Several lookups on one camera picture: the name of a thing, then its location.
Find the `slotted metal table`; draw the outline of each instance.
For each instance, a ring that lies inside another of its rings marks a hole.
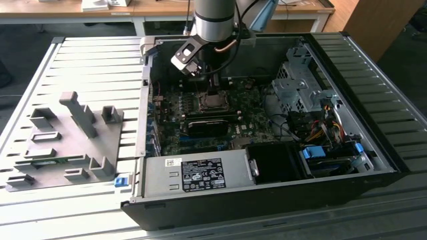
[[[124,110],[118,173],[131,173],[142,88],[140,38],[56,38],[0,136],[2,239],[421,239],[427,236],[427,133],[425,117],[407,102],[351,38],[314,34],[413,174],[342,206],[234,222],[147,232],[120,210],[131,186],[114,182],[7,192],[7,177],[26,149],[35,107],[76,91],[95,111]]]

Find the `green circuit board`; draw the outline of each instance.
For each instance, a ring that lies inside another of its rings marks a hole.
[[[163,156],[234,150],[246,144],[277,141],[262,106],[260,88],[251,87],[248,81],[235,80],[232,88],[226,91],[230,109],[240,111],[242,119],[228,125],[227,134],[220,137],[190,138],[182,131],[182,115],[200,113],[198,93],[171,92],[164,95],[167,109],[162,112],[167,116],[159,121]]]

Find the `power supply label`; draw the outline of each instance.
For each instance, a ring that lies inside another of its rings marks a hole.
[[[220,158],[183,161],[180,163],[182,185],[186,193],[226,188]]]

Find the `floor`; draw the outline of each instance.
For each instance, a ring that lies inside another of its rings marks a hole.
[[[147,33],[156,35],[179,34],[182,22],[162,23],[160,29],[148,24]],[[378,65],[427,115],[427,40],[413,38],[414,29],[407,27],[386,52]],[[44,32],[35,25],[0,25],[0,59],[14,75],[14,82],[0,88],[0,96],[22,95],[38,69],[54,37],[134,36],[131,23],[94,26],[83,24],[46,24]],[[20,97],[0,97],[0,132],[8,122]]]

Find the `blue latch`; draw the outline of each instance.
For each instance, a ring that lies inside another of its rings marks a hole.
[[[130,185],[130,178],[128,177],[116,177],[114,180],[114,186],[116,188],[119,187],[127,187]]]
[[[305,155],[306,159],[311,158],[322,158],[326,157],[326,151],[323,150],[322,146],[309,146],[306,149],[302,151],[302,154]]]
[[[358,150],[359,153],[362,153],[365,151],[363,146],[361,143],[355,144],[355,149]]]

